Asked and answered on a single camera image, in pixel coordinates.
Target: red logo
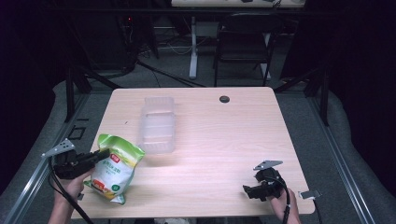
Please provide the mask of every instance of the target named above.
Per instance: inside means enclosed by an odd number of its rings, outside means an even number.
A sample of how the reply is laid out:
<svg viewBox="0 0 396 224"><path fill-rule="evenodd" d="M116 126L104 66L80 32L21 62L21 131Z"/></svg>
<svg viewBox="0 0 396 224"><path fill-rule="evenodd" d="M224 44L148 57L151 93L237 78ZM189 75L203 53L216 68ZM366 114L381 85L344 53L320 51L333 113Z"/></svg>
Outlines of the red logo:
<svg viewBox="0 0 396 224"><path fill-rule="evenodd" d="M116 154L111 154L110 159L113 160L115 163L119 163L120 158Z"/></svg>

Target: transparent plastic box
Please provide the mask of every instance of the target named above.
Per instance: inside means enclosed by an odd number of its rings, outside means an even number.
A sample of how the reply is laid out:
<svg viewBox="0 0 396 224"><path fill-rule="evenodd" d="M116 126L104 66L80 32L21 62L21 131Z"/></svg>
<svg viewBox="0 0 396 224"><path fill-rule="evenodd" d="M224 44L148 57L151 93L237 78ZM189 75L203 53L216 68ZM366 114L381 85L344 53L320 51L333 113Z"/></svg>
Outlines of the transparent plastic box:
<svg viewBox="0 0 396 224"><path fill-rule="evenodd" d="M137 145L147 154L163 154L175 148L175 113L172 97L145 98Z"/></svg>

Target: chair backrest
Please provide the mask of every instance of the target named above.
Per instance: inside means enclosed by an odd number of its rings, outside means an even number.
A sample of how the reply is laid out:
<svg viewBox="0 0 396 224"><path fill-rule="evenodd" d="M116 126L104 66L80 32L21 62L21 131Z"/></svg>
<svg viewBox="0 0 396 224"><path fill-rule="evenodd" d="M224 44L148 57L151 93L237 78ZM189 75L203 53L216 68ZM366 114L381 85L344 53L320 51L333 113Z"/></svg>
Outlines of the chair backrest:
<svg viewBox="0 0 396 224"><path fill-rule="evenodd" d="M279 33L283 29L282 19L275 14L234 13L219 23L219 32L243 34Z"/></svg>

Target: snack bag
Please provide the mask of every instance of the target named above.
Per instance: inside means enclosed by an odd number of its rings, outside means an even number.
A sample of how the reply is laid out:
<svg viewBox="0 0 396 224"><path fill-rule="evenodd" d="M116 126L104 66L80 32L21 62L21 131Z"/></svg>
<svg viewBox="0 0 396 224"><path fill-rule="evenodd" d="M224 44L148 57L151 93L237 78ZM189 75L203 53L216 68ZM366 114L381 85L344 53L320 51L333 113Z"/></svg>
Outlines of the snack bag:
<svg viewBox="0 0 396 224"><path fill-rule="evenodd" d="M108 148L110 156L96 164L91 180L84 184L111 202L125 204L123 192L131 183L134 168L145 156L145 151L110 134L100 134L98 146L101 150Z"/></svg>

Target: wooden tabletop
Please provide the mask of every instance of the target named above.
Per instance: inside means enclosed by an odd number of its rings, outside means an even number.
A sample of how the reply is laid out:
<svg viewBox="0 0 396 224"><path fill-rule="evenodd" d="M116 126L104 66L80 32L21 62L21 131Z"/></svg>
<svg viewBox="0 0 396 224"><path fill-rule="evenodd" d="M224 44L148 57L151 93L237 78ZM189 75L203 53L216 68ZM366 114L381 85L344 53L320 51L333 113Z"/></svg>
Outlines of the wooden tabletop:
<svg viewBox="0 0 396 224"><path fill-rule="evenodd" d="M272 2L253 0L244 3L242 0L172 0L173 7L272 7ZM282 0L280 7L303 7L302 0Z"/></svg>
<svg viewBox="0 0 396 224"><path fill-rule="evenodd" d="M222 103L220 96L228 96ZM97 137L109 133L135 143L145 97L175 99L175 150L146 155L125 192L111 203L92 189L79 202L91 218L241 217L273 214L268 202L249 199L243 185L258 186L253 168L264 160L296 193L308 187L274 92L270 88L118 89L113 91ZM297 199L301 214L314 212ZM75 212L73 218L80 218Z"/></svg>

